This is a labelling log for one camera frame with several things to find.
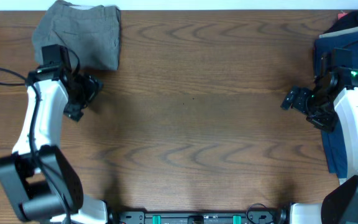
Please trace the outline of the grey shorts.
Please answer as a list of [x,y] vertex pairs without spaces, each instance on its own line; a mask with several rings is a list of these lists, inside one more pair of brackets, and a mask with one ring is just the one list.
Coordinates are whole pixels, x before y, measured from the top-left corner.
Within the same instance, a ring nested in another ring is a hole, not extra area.
[[35,61],[43,63],[42,47],[58,44],[77,54],[82,69],[117,70],[120,37],[118,7],[82,7],[55,1],[32,34]]

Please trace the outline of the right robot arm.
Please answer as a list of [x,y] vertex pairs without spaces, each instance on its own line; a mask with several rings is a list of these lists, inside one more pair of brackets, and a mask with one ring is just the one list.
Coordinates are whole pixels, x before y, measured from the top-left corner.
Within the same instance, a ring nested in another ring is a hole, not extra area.
[[293,86],[282,109],[294,108],[316,128],[332,132],[341,125],[347,159],[347,177],[322,203],[294,203],[288,223],[358,223],[358,69],[347,47],[335,48],[321,58],[315,87]]

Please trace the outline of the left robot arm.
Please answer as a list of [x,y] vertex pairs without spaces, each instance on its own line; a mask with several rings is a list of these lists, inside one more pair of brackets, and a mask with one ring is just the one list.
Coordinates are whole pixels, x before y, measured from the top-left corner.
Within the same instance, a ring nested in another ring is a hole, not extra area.
[[108,206],[84,194],[60,150],[62,118],[79,121],[101,91],[97,78],[71,67],[72,51],[42,47],[42,64],[25,79],[28,105],[12,154],[0,157],[0,183],[17,218],[40,223],[108,223]]

